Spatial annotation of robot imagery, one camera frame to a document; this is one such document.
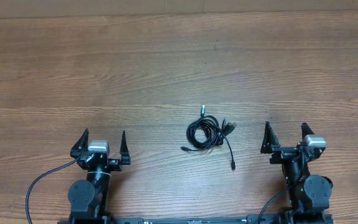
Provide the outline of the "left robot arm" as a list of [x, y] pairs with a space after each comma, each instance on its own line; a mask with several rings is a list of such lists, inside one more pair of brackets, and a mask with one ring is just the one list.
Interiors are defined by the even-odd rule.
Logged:
[[89, 142], [86, 129], [70, 150], [75, 163], [87, 171], [85, 180], [78, 180], [68, 191], [71, 203], [70, 223], [117, 223], [107, 212], [109, 185], [112, 172], [122, 171], [131, 163], [126, 143], [126, 133], [122, 133], [119, 159], [109, 157], [109, 142], [94, 140]]

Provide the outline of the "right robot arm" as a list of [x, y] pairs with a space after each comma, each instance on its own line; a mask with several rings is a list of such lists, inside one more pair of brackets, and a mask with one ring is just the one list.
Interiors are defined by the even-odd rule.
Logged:
[[[308, 163], [320, 158], [326, 149], [326, 140], [315, 134], [307, 123], [301, 125], [302, 141], [293, 147], [280, 145], [271, 124], [265, 123], [260, 152], [270, 154], [271, 164], [280, 164], [286, 180], [286, 189], [271, 198], [261, 209], [257, 221], [270, 223], [332, 223], [332, 216], [324, 213], [329, 208], [333, 182], [322, 175], [312, 175]], [[277, 215], [264, 215], [267, 207], [288, 194], [290, 206]]]

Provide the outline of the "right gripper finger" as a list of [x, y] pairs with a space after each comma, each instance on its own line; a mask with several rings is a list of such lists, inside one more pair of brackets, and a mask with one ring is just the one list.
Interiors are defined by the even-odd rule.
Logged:
[[313, 135], [314, 132], [311, 130], [311, 128], [308, 126], [307, 123], [302, 123], [301, 124], [301, 134], [302, 134], [302, 139], [304, 139], [307, 135]]
[[261, 154], [272, 154], [277, 148], [280, 147], [280, 143], [275, 135], [272, 126], [269, 121], [265, 122], [264, 139], [260, 149]]

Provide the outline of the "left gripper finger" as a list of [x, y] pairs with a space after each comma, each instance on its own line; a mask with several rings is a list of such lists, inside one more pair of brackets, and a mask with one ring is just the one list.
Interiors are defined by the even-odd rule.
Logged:
[[71, 157], [80, 157], [80, 155], [88, 149], [88, 137], [89, 130], [85, 129], [79, 140], [74, 144], [74, 146], [70, 150]]
[[119, 153], [121, 155], [121, 164], [122, 165], [130, 165], [131, 164], [131, 158], [130, 158], [129, 150], [128, 150], [128, 147], [127, 147], [126, 132], [125, 131], [122, 132], [122, 138], [121, 138], [121, 145], [120, 145]]

